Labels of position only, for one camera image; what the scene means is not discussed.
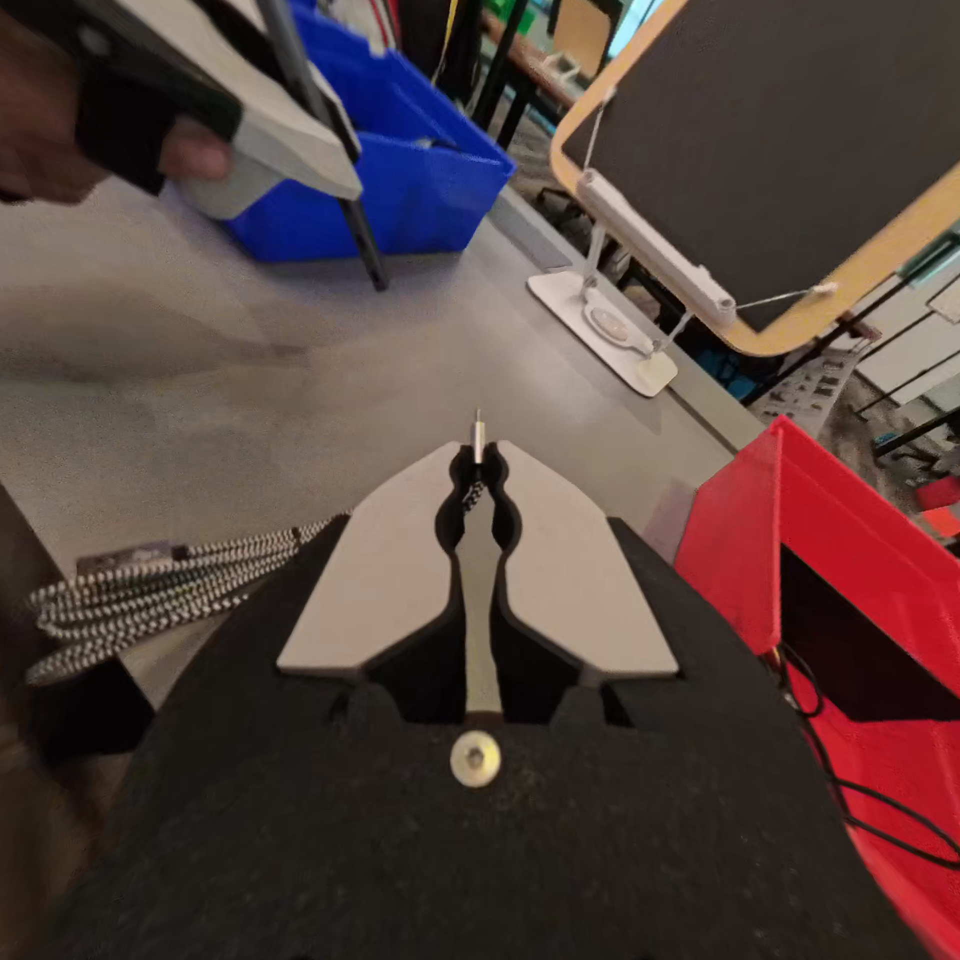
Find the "dark grey usb hub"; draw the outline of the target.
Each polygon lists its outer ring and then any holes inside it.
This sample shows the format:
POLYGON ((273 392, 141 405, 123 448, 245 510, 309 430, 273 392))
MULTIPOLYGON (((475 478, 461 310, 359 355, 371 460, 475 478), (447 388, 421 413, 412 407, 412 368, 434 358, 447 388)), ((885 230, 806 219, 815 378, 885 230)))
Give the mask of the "dark grey usb hub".
MULTIPOLYGON (((284 86, 298 103, 299 95, 302 92, 307 94, 311 100, 312 111, 318 117, 323 117, 324 103, 323 100, 315 98, 317 91, 311 83, 309 69, 306 67, 310 60, 290 6, 283 1, 256 1, 255 5, 263 19, 266 36, 284 77, 284 86)), ((374 289, 385 292, 389 288, 390 278, 361 199, 339 198, 338 203, 374 289)))

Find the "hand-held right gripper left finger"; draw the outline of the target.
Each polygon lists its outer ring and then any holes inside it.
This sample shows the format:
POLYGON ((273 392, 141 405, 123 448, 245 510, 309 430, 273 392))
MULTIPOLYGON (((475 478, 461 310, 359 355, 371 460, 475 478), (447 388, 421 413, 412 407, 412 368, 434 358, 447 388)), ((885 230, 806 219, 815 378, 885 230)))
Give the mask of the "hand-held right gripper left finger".
POLYGON ((285 675, 390 693, 408 722, 460 722, 467 615, 460 443, 447 442, 353 510, 275 662, 285 675))

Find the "wood-framed black board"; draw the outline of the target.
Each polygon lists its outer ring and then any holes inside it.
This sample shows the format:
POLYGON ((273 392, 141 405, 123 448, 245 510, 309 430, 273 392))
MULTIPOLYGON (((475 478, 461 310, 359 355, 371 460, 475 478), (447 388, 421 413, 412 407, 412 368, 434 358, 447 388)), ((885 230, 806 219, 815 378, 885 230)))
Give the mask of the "wood-framed black board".
POLYGON ((823 332, 958 221, 959 3, 663 2, 560 122, 739 312, 740 354, 823 332), (609 99, 599 126, 595 115, 609 99))

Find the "black bin divider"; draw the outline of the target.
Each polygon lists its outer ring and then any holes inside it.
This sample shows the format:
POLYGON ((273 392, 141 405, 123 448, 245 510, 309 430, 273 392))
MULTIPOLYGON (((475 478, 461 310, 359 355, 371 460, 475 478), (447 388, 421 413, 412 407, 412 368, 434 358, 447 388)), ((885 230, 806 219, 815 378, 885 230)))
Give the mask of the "black bin divider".
POLYGON ((957 722, 958 696, 786 546, 781 645, 847 720, 957 722))

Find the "red plastic bin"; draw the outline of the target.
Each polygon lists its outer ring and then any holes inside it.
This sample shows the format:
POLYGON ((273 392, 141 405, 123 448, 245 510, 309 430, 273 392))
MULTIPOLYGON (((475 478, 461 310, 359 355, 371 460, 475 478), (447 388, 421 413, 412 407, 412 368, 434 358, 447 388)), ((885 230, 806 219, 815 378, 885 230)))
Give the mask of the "red plastic bin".
MULTIPOLYGON (((758 659, 782 642, 788 547, 959 700, 958 559, 790 420, 781 417, 697 491, 675 568, 758 659)), ((815 696, 793 674, 804 707, 815 696)), ((905 803, 958 842, 959 720, 858 724, 830 702, 815 721, 837 774, 905 803)), ((932 958, 959 956, 958 872, 841 829, 932 958)), ((917 823, 857 794, 853 812, 909 843, 952 853, 917 823)))

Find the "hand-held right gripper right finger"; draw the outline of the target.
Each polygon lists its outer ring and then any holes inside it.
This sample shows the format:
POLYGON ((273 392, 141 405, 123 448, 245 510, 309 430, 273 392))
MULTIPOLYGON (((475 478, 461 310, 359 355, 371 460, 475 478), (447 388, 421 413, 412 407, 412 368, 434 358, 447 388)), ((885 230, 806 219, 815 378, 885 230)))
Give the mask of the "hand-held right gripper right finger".
POLYGON ((489 641, 506 721, 548 724, 571 689, 681 676, 592 498, 507 440, 487 447, 487 488, 500 548, 489 641))

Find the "blue plastic bin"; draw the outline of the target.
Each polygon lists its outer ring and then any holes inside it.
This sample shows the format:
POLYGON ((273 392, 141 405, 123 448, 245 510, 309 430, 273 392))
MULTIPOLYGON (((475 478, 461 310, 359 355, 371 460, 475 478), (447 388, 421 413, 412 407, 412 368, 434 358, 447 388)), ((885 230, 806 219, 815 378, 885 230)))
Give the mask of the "blue plastic bin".
MULTIPOLYGON (((403 54, 376 54, 348 28, 292 7, 308 56, 356 131, 361 200, 380 252, 462 252, 515 162, 403 54)), ((261 262, 358 256, 337 199, 289 179, 220 226, 261 262)))

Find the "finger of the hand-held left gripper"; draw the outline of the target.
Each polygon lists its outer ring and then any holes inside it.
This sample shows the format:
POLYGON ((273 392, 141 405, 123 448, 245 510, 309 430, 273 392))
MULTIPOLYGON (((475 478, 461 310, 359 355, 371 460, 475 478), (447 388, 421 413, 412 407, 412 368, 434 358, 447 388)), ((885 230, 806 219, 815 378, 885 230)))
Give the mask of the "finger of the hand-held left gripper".
POLYGON ((298 102, 301 108, 309 115, 318 119, 320 123, 329 127, 338 138, 341 139, 343 149, 346 150, 350 162, 357 163, 362 154, 361 144, 354 129, 354 124, 343 105, 343 102, 337 92, 334 90, 327 78, 320 69, 311 61, 306 62, 311 76, 311 84, 317 91, 316 99, 323 102, 323 116, 318 117, 311 108, 310 97, 301 92, 298 95, 298 102))
POLYGON ((331 126, 310 116, 282 87, 237 51, 194 2, 134 1, 127 11, 186 57, 239 103, 236 131, 222 133, 233 151, 219 181, 186 178, 190 201, 257 201, 285 180, 341 200, 357 201, 362 184, 331 126))

